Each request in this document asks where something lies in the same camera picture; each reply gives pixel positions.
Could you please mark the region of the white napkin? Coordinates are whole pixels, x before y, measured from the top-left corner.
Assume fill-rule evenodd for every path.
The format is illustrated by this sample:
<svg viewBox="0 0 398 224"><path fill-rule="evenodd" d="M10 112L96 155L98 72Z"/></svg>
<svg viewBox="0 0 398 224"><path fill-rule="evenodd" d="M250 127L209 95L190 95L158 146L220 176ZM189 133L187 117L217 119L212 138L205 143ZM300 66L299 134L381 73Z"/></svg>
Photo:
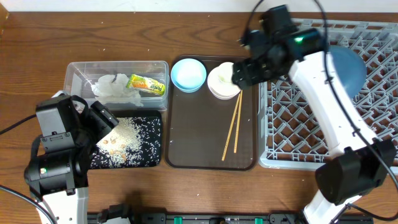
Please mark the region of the white napkin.
<svg viewBox="0 0 398 224"><path fill-rule="evenodd" d="M103 105L107 103L132 103L142 107L139 90L127 88L129 78L126 74L104 75L91 86L95 99Z"/></svg>

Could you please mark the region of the cream cup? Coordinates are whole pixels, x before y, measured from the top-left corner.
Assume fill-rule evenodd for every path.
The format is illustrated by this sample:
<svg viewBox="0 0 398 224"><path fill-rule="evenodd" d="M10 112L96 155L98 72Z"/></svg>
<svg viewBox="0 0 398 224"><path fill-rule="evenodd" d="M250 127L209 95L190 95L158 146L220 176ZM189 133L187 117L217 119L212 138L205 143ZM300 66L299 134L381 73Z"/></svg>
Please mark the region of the cream cup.
<svg viewBox="0 0 398 224"><path fill-rule="evenodd" d="M223 83L232 83L233 62L224 62L218 66L218 78Z"/></svg>

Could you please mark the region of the green orange snack wrapper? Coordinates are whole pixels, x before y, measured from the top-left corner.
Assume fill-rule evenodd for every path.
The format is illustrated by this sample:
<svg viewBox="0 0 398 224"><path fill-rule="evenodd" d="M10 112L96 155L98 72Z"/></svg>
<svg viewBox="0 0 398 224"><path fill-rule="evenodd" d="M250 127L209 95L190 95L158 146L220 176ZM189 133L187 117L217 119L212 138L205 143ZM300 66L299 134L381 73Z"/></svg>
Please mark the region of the green orange snack wrapper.
<svg viewBox="0 0 398 224"><path fill-rule="evenodd" d="M136 89L146 93L162 96L165 93L165 85L153 78L132 74L126 88Z"/></svg>

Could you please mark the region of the wooden chopstick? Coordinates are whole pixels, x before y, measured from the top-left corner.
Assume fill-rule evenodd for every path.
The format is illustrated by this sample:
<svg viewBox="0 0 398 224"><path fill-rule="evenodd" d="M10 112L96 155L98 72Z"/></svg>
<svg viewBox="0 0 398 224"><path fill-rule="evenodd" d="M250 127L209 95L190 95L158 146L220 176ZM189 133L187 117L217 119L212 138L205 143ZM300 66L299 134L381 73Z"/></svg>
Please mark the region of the wooden chopstick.
<svg viewBox="0 0 398 224"><path fill-rule="evenodd" d="M231 118L229 130L228 130L228 135L227 135L226 142L225 142L225 145L224 145L224 150L223 150L223 155L222 155L221 161L225 160L226 153L228 151L229 140L230 140L230 137L231 137L231 133L232 133L233 126L234 126L234 120L235 120L236 113L237 113L238 106L239 106L239 102L240 102L240 95L241 94L239 93L238 97L237 97L237 100L236 100L236 104L235 104L235 107L234 107L233 116Z"/></svg>
<svg viewBox="0 0 398 224"><path fill-rule="evenodd" d="M243 99L243 91L241 91L240 94L239 94L238 117L237 117L236 134L235 134L235 140L234 140L234 154L237 153L237 147L238 147L238 138L239 138L239 128L240 128L240 119L241 119L242 99Z"/></svg>

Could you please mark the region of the dark blue plate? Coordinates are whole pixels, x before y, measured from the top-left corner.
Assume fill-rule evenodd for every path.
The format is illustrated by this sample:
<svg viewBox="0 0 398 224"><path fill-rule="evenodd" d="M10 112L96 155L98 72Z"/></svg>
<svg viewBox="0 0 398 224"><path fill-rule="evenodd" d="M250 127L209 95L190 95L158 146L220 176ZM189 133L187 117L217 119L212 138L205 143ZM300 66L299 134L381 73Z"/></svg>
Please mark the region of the dark blue plate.
<svg viewBox="0 0 398 224"><path fill-rule="evenodd" d="M347 47L332 45L329 51L343 88L350 98L354 98L366 81L365 62L356 52Z"/></svg>

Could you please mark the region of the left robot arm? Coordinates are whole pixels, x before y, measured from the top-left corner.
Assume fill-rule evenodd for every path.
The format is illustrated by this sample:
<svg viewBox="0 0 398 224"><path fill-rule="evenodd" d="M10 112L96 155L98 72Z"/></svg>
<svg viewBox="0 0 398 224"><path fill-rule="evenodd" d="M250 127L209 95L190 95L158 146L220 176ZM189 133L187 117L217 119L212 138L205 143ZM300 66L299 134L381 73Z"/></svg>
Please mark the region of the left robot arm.
<svg viewBox="0 0 398 224"><path fill-rule="evenodd" d="M107 107L96 101L59 91L39 103L44 154L31 150L24 171L42 223L87 223L88 170L97 143L119 123Z"/></svg>

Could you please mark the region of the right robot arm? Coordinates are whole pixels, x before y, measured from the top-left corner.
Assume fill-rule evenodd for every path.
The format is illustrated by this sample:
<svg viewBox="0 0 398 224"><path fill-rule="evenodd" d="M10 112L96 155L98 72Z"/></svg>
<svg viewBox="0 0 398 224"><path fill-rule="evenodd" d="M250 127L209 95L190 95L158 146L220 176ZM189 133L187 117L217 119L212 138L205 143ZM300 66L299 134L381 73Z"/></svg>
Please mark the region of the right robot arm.
<svg viewBox="0 0 398 224"><path fill-rule="evenodd" d="M298 30L285 5L267 10L260 23L260 31L245 28L240 41L251 57L233 65L231 80L246 89L286 75L299 87L331 161L316 170L318 192L296 221L335 223L359 198L394 176L396 148L391 140L378 139L353 106L335 70L327 32Z"/></svg>

